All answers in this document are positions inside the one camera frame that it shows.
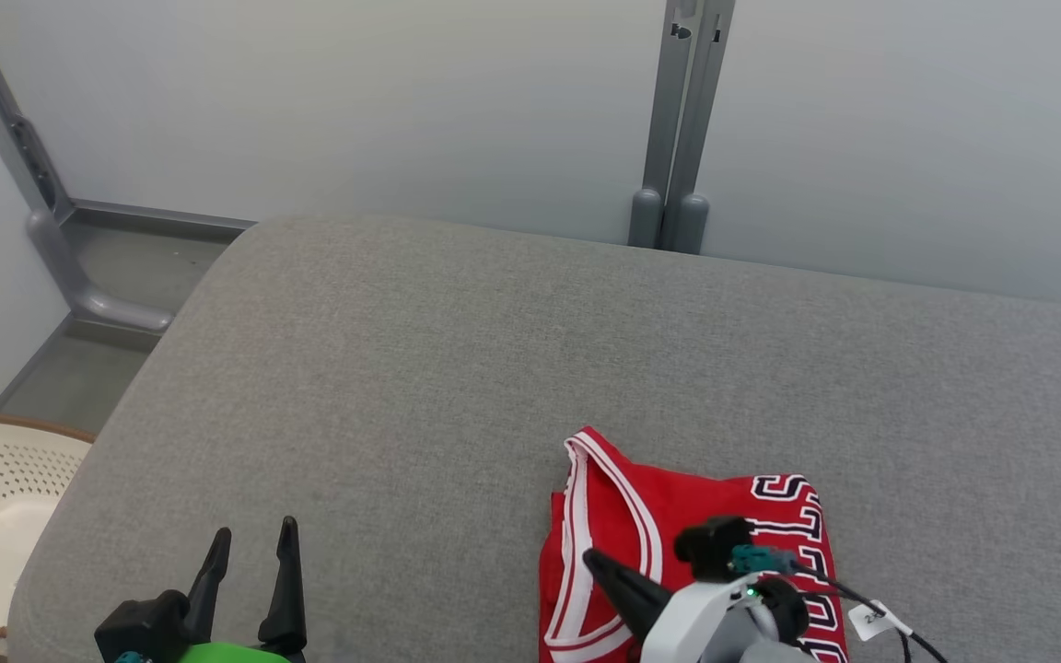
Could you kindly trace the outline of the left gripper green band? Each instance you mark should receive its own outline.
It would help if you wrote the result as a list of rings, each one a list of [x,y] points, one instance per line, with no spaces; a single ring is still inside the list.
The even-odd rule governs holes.
[[[220,528],[195,575],[188,593],[190,609],[185,617],[191,641],[211,641],[218,608],[218,590],[227,574],[231,529]],[[278,570],[269,611],[260,624],[260,646],[233,645],[227,642],[193,645],[181,656],[181,663],[264,663],[306,662],[308,628],[305,582],[300,562],[297,520],[284,517],[276,545]]]

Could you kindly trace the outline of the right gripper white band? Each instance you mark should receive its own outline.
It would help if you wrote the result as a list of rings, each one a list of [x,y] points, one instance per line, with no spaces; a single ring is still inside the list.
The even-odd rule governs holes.
[[[643,662],[775,662],[775,621],[761,616],[759,576],[695,582],[673,595],[594,547],[584,563],[642,645]]]

